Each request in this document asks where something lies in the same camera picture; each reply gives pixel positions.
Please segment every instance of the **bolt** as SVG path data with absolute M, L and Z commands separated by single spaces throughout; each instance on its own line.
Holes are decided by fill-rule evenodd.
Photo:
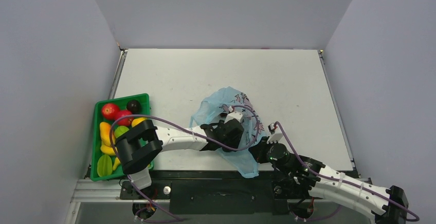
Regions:
M 274 192 L 276 193 L 276 194 L 282 194 L 282 188 L 280 187 L 280 186 L 276 186 L 276 187 L 274 187 Z
M 171 188 L 170 188 L 169 186 L 166 186 L 166 187 L 163 188 L 163 193 L 164 193 L 165 195 L 170 194 L 170 192 L 171 192 Z

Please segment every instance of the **yellow fruit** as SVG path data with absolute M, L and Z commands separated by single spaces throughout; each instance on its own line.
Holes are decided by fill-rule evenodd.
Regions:
M 141 123 L 142 121 L 146 120 L 147 118 L 141 117 L 141 118 L 136 118 L 132 121 L 132 127 L 134 127 L 135 125 Z
M 115 158 L 114 166 L 112 167 L 112 171 L 115 171 L 115 169 L 117 169 L 117 167 L 118 167 L 120 164 L 121 164 L 120 159 L 118 159 L 118 157 Z
M 100 138 L 101 142 L 106 146 L 111 146 L 111 141 L 109 140 L 109 131 L 111 130 L 111 125 L 106 122 L 100 123 Z M 112 132 L 112 141 L 115 143 L 115 136 Z
M 101 150 L 104 154 L 106 154 L 106 155 L 109 155 L 109 156 L 114 156 L 114 155 L 115 155 L 115 151 L 114 151 L 114 149 L 113 149 L 112 147 L 106 146 L 106 145 L 104 145 L 104 144 L 102 144 L 102 145 L 100 146 L 100 150 Z

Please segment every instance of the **red apple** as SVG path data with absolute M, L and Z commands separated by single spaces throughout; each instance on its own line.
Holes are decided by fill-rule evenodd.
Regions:
M 132 114 L 132 112 L 130 112 L 129 110 L 121 110 L 120 112 L 115 114 L 115 120 L 118 120 L 119 118 L 121 118 L 123 116 L 131 115 L 131 114 Z M 133 121 L 133 117 L 125 118 L 125 119 L 118 121 L 117 125 L 130 126 L 132 124 L 132 121 Z
M 101 114 L 108 120 L 115 120 L 115 114 L 120 111 L 120 108 L 113 103 L 106 103 L 101 108 Z

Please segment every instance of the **green fruit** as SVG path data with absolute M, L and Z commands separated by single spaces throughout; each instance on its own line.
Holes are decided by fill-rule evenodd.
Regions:
M 102 155 L 97 162 L 97 174 L 99 177 L 112 174 L 112 159 L 108 155 Z
M 116 138 L 118 138 L 121 135 L 123 135 L 124 133 L 126 133 L 128 130 L 129 130 L 129 128 L 127 128 L 127 126 L 121 125 L 115 129 L 114 135 Z

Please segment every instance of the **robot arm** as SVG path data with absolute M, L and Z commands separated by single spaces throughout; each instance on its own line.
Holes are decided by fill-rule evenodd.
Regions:
M 147 171 L 147 165 L 158 153 L 164 151 L 187 149 L 207 151 L 221 148 L 220 145 L 194 134 L 220 141 L 230 148 L 238 148 L 243 134 L 241 119 L 242 113 L 234 111 L 228 114 L 225 121 L 188 128 L 187 130 L 192 134 L 178 129 L 154 126 L 151 120 L 145 120 L 116 140 L 115 147 L 120 157 L 123 172 L 133 175 L 143 170 Z M 408 202 L 401 188 L 392 186 L 388 189 L 363 183 L 346 176 L 344 173 L 335 171 L 317 160 L 300 156 L 306 165 L 303 166 L 284 144 L 279 143 L 283 134 L 275 132 L 271 126 L 269 128 L 272 135 L 263 137 L 259 144 L 249 148 L 253 157 L 258 159 L 257 162 L 271 163 L 275 169 L 293 180 L 295 188 L 305 192 L 307 197 L 324 198 L 354 209 L 375 223 L 403 223 L 403 217 L 407 214 L 404 210 L 379 196 L 363 191 L 363 188 L 370 188 L 407 208 Z M 141 146 L 139 139 L 148 143 Z M 320 175 L 328 176 L 331 180 L 317 177 L 311 174 L 307 168 Z M 354 187 L 343 183 L 343 181 L 355 183 L 360 187 Z

